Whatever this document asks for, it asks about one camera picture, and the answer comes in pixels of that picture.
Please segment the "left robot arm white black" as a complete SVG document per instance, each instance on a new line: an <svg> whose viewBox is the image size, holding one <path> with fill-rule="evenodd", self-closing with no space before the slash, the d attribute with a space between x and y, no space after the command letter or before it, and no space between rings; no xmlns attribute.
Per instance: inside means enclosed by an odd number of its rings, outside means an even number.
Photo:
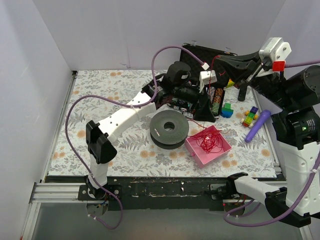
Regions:
<svg viewBox="0 0 320 240"><path fill-rule="evenodd" d="M86 143L90 154L90 170L86 180L89 194L95 200L106 196L108 164L117 155L113 146L117 138L142 117L156 112L163 105L178 99L191 104L194 120L215 122L211 112L210 97L205 89L215 83L216 73L203 64L199 77L191 77L191 68L184 62L175 61L166 73L153 75L153 79L122 108L99 122L86 124Z"/></svg>

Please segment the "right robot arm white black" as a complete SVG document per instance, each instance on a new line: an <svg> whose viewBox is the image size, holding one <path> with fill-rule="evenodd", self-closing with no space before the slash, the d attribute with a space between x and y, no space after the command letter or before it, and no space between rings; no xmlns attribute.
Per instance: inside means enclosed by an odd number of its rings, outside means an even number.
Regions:
<svg viewBox="0 0 320 240"><path fill-rule="evenodd" d="M283 152L286 186L272 186L240 172L215 191L232 199L245 195L263 204L271 216L267 225L282 222L301 228L320 216L320 117L314 110L320 102L320 62L300 66L300 72L285 78L284 60L257 52L221 55L212 62L218 83L232 80L237 88L249 86L281 109L271 119Z"/></svg>

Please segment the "yellow green toy block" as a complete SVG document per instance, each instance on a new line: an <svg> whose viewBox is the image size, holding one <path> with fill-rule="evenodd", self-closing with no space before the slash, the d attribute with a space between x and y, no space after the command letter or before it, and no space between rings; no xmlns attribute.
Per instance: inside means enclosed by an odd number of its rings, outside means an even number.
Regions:
<svg viewBox="0 0 320 240"><path fill-rule="evenodd" d="M233 86L234 86L234 84L235 84L235 82L234 82L234 81L232 81L232 79L230 78L230 79L229 79L229 81L228 81L228 83L227 83L227 85L226 85L226 88L233 87Z"/></svg>

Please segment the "black remote control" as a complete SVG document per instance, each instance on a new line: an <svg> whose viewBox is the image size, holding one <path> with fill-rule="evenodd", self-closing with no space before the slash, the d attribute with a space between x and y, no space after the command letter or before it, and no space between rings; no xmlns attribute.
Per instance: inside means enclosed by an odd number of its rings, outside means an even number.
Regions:
<svg viewBox="0 0 320 240"><path fill-rule="evenodd" d="M246 99L247 89L248 89L247 85L242 85L239 88L239 93L238 93L238 98L237 98L238 101L243 102Z"/></svg>

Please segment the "blue green toy block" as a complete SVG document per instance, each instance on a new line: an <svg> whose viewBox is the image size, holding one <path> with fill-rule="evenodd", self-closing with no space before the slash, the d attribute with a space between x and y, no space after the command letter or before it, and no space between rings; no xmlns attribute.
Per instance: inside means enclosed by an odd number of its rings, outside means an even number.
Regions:
<svg viewBox="0 0 320 240"><path fill-rule="evenodd" d="M234 110L231 108L230 103L225 103L224 106L221 108L220 116L224 118L230 118L234 113Z"/></svg>

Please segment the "purple cylindrical toy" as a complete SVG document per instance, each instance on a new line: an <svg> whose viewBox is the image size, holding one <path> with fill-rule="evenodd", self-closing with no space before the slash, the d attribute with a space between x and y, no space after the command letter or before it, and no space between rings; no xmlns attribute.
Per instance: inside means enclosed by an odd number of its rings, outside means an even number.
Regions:
<svg viewBox="0 0 320 240"><path fill-rule="evenodd" d="M271 112L267 109L263 110L261 112L260 116L258 117L257 121L255 122L255 124L253 125L253 127L249 131L249 133L246 135L244 141L246 143L250 143L253 140L253 138L255 137L255 135L257 134L257 132L260 130L260 128L265 124L265 122L270 117L271 117Z"/></svg>

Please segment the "pink open box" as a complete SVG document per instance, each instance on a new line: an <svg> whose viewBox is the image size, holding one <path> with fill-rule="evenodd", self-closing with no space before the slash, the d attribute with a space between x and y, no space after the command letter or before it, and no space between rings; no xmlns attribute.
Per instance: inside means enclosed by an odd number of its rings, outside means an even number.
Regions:
<svg viewBox="0 0 320 240"><path fill-rule="evenodd" d="M204 168L210 163L226 155L232 146L214 125L205 127L204 130L186 138L186 149L195 160L199 168Z"/></svg>

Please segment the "colourful toy block stack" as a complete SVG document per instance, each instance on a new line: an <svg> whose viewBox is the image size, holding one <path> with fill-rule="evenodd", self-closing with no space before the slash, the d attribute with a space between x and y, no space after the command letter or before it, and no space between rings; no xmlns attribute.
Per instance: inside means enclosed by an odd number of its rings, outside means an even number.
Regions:
<svg viewBox="0 0 320 240"><path fill-rule="evenodd" d="M259 109L257 107L253 106L250 110L246 111L244 113L245 118L241 120L241 124L244 127L252 128L255 121L259 118L258 110Z"/></svg>

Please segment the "black poker chip case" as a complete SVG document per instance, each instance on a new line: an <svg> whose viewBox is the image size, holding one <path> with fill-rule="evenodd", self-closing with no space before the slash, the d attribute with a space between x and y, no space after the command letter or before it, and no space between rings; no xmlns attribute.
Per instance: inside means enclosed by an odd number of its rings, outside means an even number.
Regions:
<svg viewBox="0 0 320 240"><path fill-rule="evenodd" d="M203 47L203 46L197 46L192 45L189 43L184 43L182 45L183 48L189 50L194 55L196 55L199 59L203 60L203 62L206 62L208 64L212 63L212 60L219 56L219 55L231 55L236 56L236 53L233 52L227 52L222 50L217 50L213 48ZM194 85L191 85L191 83L195 82L197 78L200 76L201 72L201 66L198 65L198 62L191 57L188 53L185 51L180 52L180 59L181 62L186 63L190 68L190 78L189 82L187 83L189 86L195 87ZM216 83L211 83L209 85L206 85L203 89L205 91L205 94L207 94L210 98L210 109L212 114L214 115L215 119L219 117L224 101L224 95L225 90L222 87L218 87ZM194 119L194 104L182 102L177 103L176 98L173 98L172 101L168 104L169 107L180 110L186 116L192 117Z"/></svg>

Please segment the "black filament spool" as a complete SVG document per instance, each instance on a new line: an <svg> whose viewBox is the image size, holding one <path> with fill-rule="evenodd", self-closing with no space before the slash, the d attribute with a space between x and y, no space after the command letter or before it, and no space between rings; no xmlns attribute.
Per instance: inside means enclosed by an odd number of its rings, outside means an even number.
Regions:
<svg viewBox="0 0 320 240"><path fill-rule="evenodd" d="M163 110L152 117L149 132L152 141L158 147L173 150L185 143L189 133L189 123L181 113Z"/></svg>

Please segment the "floral table mat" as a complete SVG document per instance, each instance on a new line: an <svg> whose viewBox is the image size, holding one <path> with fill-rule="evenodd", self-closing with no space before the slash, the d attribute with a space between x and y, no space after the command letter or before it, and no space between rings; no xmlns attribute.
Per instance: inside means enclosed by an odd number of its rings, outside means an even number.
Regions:
<svg viewBox="0 0 320 240"><path fill-rule="evenodd" d="M69 120L63 122L48 169L50 176L84 176L90 164L86 144L86 124L98 122L127 103L152 80L149 70L81 70L72 89ZM232 149L218 160L199 168L184 146L167 150L156 146L150 137L152 115L146 115L120 135L114 147L116 157L108 164L109 176L115 177L227 177L245 172L256 178L276 177L276 157L264 128L249 143L248 128L241 125L244 113L257 105L248 89L245 100L238 101L239 91L230 87L224 100L231 104L233 115L221 117L215 126Z"/></svg>

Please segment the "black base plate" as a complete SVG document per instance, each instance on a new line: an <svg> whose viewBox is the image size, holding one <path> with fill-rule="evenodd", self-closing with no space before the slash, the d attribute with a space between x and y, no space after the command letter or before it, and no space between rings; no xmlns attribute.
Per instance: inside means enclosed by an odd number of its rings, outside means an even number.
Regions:
<svg viewBox="0 0 320 240"><path fill-rule="evenodd" d="M120 199L124 210L223 211L223 198L213 191L226 182L208 177L109 177L106 189Z"/></svg>

